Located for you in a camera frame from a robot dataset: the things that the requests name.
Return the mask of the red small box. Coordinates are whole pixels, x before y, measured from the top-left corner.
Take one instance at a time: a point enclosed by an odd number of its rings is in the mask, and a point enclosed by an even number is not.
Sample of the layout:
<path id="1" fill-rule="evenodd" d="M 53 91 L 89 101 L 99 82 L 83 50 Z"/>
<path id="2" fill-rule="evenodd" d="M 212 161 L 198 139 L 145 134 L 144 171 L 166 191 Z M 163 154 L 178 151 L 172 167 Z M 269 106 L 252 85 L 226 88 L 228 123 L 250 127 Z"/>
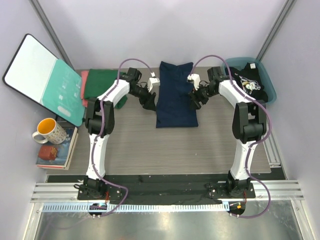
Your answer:
<path id="1" fill-rule="evenodd" d="M 38 152 L 38 157 L 45 161 L 54 161 L 57 155 L 58 149 L 53 145 L 43 145 Z"/>

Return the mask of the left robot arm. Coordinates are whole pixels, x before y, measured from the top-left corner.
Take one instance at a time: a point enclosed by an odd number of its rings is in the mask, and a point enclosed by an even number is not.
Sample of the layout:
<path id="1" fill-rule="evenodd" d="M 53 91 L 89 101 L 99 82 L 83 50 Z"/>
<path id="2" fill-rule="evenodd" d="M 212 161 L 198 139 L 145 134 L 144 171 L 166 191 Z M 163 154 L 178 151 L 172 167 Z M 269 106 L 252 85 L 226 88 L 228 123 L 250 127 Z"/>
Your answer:
<path id="1" fill-rule="evenodd" d="M 153 71 L 145 86 L 139 85 L 142 73 L 136 68 L 129 68 L 124 74 L 118 73 L 114 83 L 98 97 L 90 98 L 85 114 L 85 127 L 89 134 L 89 164 L 83 183 L 78 189 L 78 200 L 100 200 L 107 195 L 105 180 L 107 143 L 115 127 L 115 105 L 127 94 L 139 99 L 146 110 L 154 111 L 156 94 L 152 92 L 160 80 Z"/>

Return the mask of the yellow inside floral mug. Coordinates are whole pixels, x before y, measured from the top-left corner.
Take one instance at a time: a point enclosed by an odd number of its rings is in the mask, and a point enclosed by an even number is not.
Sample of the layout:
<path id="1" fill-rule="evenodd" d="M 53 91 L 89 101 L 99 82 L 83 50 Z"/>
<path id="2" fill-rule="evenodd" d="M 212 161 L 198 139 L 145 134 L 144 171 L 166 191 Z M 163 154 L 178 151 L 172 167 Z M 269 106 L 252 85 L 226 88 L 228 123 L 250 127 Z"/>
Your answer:
<path id="1" fill-rule="evenodd" d="M 36 132 L 31 137 L 39 144 L 50 142 L 59 145 L 67 138 L 67 132 L 55 119 L 45 118 L 39 122 Z"/>

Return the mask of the aluminium front rail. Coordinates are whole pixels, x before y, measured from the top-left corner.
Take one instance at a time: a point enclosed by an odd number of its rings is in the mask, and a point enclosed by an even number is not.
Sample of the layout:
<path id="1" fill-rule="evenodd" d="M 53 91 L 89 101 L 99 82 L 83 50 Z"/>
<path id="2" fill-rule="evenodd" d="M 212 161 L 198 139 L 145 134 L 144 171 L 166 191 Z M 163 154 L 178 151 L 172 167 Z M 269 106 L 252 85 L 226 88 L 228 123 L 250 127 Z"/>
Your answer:
<path id="1" fill-rule="evenodd" d="M 217 185 L 193 182 L 160 191 L 158 182 L 135 183 L 125 196 L 125 190 L 110 187 L 101 196 L 83 194 L 75 183 L 37 183 L 31 203 L 42 203 L 48 212 L 100 213 L 115 210 L 117 213 L 152 212 L 226 212 L 252 201 L 301 201 L 302 190 L 296 180 L 253 181 L 245 193 L 231 197 L 223 192 L 224 182 Z"/>

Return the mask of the teal plastic bin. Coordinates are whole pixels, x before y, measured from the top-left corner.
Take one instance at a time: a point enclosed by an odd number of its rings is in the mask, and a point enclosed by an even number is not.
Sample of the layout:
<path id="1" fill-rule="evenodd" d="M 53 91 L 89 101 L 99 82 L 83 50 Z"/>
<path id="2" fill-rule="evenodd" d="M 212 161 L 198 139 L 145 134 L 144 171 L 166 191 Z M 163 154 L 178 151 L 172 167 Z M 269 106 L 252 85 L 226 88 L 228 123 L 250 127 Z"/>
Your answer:
<path id="1" fill-rule="evenodd" d="M 229 66 L 229 68 L 234 67 L 234 68 L 237 68 L 238 70 L 241 70 L 245 67 L 247 63 L 251 63 L 251 68 L 254 68 L 255 66 L 258 68 L 261 82 L 264 85 L 264 90 L 268 95 L 268 102 L 266 103 L 268 104 L 273 103 L 277 98 L 277 94 L 272 84 L 272 81 L 267 73 L 267 70 L 259 60 L 252 57 L 228 58 L 226 60 L 226 63 L 222 65 L 222 69 L 226 74 L 228 74 L 229 72 L 228 72 L 227 66 Z"/>

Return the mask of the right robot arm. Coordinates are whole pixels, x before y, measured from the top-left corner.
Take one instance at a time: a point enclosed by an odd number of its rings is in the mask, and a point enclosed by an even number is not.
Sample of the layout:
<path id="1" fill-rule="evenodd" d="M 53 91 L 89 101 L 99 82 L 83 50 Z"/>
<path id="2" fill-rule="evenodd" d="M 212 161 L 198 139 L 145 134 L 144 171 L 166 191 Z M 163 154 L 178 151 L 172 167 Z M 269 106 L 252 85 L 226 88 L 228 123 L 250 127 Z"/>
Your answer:
<path id="1" fill-rule="evenodd" d="M 223 76 L 217 68 L 209 68 L 207 74 L 206 84 L 201 83 L 198 74 L 191 73 L 187 77 L 187 82 L 193 84 L 193 90 L 188 94 L 191 106 L 199 110 L 210 97 L 224 97 L 234 108 L 232 133 L 236 139 L 234 160 L 226 181 L 210 183 L 209 197 L 214 200 L 239 199 L 244 198 L 246 194 L 253 197 L 250 169 L 257 142 L 267 131 L 267 116 L 262 110 L 265 103 L 253 102 L 231 76 Z"/>

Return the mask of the stack of books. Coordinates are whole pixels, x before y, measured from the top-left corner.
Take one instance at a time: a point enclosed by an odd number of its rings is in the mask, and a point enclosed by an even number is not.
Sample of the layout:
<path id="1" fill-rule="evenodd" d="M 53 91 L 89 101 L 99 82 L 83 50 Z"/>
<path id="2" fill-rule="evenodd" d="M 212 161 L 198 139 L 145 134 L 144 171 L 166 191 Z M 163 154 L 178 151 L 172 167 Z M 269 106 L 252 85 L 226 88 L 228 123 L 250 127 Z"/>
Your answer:
<path id="1" fill-rule="evenodd" d="M 66 139 L 60 144 L 52 144 L 47 142 L 43 146 L 54 146 L 57 148 L 58 153 L 55 160 L 43 160 L 37 158 L 36 165 L 43 169 L 52 170 L 68 170 L 69 165 L 73 156 L 76 141 L 78 139 L 78 128 L 67 127 L 64 128 L 66 131 Z"/>

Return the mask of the navy blue t shirt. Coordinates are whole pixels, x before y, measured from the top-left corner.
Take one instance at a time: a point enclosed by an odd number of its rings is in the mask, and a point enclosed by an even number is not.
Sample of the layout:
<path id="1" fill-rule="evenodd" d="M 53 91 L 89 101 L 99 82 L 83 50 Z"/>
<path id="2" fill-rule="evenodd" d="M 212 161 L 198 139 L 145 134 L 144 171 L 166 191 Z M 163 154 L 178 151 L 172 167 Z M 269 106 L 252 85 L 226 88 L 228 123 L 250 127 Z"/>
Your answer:
<path id="1" fill-rule="evenodd" d="M 156 105 L 157 128 L 193 128 L 199 126 L 196 110 L 190 107 L 189 93 L 194 86 L 187 82 L 187 77 L 192 68 L 192 62 L 181 65 L 164 61 L 160 63 L 160 86 Z"/>

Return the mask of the right aluminium frame post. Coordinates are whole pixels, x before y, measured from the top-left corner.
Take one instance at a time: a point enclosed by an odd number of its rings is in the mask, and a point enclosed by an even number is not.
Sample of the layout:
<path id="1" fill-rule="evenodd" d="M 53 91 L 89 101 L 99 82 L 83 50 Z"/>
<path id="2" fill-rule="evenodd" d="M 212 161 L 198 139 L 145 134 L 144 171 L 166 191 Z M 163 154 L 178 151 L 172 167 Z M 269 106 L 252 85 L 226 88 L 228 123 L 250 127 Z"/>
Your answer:
<path id="1" fill-rule="evenodd" d="M 292 11 L 293 7 L 296 4 L 296 0 L 286 0 L 283 7 L 281 8 L 274 24 L 272 25 L 265 41 L 263 42 L 256 59 L 258 61 L 262 61 L 264 56 L 266 55 L 268 49 L 272 45 L 273 41 L 275 40 L 277 34 L 281 30 L 282 25 L 284 24 L 286 18 L 289 16 L 290 12 Z"/>

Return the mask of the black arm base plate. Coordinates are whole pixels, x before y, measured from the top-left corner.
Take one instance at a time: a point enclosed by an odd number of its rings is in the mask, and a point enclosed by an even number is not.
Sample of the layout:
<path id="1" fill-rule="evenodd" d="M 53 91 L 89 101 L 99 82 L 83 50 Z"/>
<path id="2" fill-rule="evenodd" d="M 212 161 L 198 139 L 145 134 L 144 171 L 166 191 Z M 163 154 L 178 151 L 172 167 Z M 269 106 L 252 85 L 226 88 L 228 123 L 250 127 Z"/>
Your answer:
<path id="1" fill-rule="evenodd" d="M 210 183 L 227 180 L 224 174 L 141 174 L 141 175 L 107 175 L 105 180 L 127 187 L 129 196 L 146 194 L 182 195 L 204 191 Z M 253 177 L 261 180 L 285 180 L 281 168 L 272 168 L 271 173 L 254 173 Z M 78 183 L 82 184 L 84 175 L 49 175 L 47 183 Z"/>

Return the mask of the aluminium frame post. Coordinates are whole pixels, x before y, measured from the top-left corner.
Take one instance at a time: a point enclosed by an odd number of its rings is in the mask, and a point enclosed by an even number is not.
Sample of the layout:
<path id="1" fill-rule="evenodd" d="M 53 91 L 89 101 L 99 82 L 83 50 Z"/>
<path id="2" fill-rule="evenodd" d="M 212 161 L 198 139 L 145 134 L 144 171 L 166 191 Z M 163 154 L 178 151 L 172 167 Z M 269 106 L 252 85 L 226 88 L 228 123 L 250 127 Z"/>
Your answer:
<path id="1" fill-rule="evenodd" d="M 61 58 L 74 70 L 74 66 L 67 55 L 61 41 L 58 38 L 52 24 L 50 23 L 49 18 L 47 17 L 44 9 L 42 8 L 40 2 L 38 0 L 29 0 L 29 3 L 33 7 L 34 11 L 36 12 L 39 20 L 41 21 L 43 27 L 45 28 L 46 32 L 48 33 L 50 39 L 52 40 L 56 50 L 58 51 Z"/>
<path id="2" fill-rule="evenodd" d="M 258 61 L 262 61 L 264 56 L 266 55 L 268 49 L 272 45 L 273 41 L 275 40 L 277 34 L 281 30 L 282 25 L 284 24 L 286 18 L 289 16 L 290 12 L 292 11 L 293 7 L 296 4 L 296 0 L 286 0 L 283 7 L 281 8 L 274 24 L 272 25 L 265 41 L 263 42 L 256 59 Z"/>

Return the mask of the folded green t shirt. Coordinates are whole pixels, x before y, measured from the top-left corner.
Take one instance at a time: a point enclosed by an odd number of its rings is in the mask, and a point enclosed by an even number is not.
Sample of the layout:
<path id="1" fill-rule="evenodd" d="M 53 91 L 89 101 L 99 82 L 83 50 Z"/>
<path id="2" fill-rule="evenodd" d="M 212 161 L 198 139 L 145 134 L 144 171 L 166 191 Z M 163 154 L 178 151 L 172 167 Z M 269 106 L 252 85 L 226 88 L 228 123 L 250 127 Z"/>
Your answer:
<path id="1" fill-rule="evenodd" d="M 81 72 L 82 105 L 88 106 L 88 99 L 105 93 L 115 82 L 118 71 L 114 69 L 90 69 Z"/>

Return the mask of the left aluminium frame post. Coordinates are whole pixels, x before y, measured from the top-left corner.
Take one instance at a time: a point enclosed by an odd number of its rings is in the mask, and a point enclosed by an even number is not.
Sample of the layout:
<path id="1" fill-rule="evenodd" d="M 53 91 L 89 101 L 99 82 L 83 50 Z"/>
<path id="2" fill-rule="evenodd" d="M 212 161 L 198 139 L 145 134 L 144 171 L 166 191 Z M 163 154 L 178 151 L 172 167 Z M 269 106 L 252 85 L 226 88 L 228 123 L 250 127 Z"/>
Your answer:
<path id="1" fill-rule="evenodd" d="M 50 23 L 49 18 L 47 17 L 44 9 L 42 8 L 40 2 L 38 0 L 29 0 L 29 3 L 33 7 L 34 11 L 36 12 L 39 20 L 41 21 L 43 27 L 45 28 L 46 32 L 48 33 L 50 39 L 52 40 L 56 50 L 58 51 L 61 58 L 74 70 L 74 66 L 67 55 L 61 41 L 58 38 L 52 24 Z"/>

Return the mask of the white and teal board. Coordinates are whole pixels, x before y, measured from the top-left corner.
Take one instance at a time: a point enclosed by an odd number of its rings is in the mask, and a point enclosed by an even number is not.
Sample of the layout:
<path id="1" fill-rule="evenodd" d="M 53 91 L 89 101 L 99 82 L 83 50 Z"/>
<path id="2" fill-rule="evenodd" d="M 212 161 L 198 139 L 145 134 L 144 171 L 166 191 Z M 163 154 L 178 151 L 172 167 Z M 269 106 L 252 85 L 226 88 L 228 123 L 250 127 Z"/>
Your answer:
<path id="1" fill-rule="evenodd" d="M 81 76 L 33 35 L 23 37 L 2 80 L 74 126 L 82 124 Z"/>

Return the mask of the black printed t shirt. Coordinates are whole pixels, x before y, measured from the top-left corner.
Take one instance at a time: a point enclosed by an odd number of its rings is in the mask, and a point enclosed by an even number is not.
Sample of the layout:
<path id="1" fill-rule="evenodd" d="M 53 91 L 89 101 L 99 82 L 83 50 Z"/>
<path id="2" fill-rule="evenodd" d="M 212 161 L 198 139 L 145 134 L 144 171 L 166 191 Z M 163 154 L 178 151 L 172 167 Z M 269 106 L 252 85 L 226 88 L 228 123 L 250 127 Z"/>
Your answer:
<path id="1" fill-rule="evenodd" d="M 256 66 L 251 68 L 251 65 L 250 62 L 247 62 L 241 70 L 230 66 L 231 76 L 247 95 L 267 103 L 269 97 L 265 92 L 265 86 L 262 84 L 259 70 Z"/>

